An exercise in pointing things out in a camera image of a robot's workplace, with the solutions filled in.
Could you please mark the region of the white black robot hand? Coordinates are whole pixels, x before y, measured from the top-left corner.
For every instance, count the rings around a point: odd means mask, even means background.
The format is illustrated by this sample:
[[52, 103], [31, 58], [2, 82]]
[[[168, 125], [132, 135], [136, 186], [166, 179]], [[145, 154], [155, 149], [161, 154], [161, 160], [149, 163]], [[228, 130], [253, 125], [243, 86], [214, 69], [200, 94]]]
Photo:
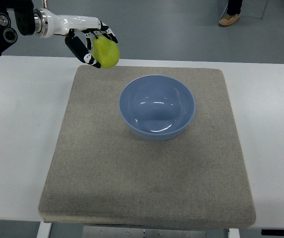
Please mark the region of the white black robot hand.
[[78, 15], [56, 15], [46, 8], [34, 9], [35, 33], [42, 38], [49, 38], [52, 35], [66, 36], [70, 30], [81, 31], [86, 39], [86, 46], [77, 36], [68, 35], [65, 37], [65, 44], [70, 51], [82, 63], [95, 68], [101, 68], [101, 64], [90, 54], [92, 42], [100, 36], [118, 43], [118, 40], [111, 28], [96, 17]]

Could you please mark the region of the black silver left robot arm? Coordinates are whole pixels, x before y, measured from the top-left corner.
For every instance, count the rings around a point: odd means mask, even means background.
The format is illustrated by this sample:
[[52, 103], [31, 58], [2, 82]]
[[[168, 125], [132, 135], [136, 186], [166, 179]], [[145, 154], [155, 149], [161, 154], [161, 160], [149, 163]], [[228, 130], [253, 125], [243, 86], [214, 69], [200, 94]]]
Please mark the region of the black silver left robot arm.
[[56, 15], [48, 9], [34, 8], [30, 0], [0, 0], [0, 56], [16, 43], [18, 34], [49, 38], [65, 37], [65, 44], [82, 63], [101, 68], [101, 60], [92, 55], [92, 37], [104, 36], [115, 44], [117, 38], [111, 28], [96, 17]]

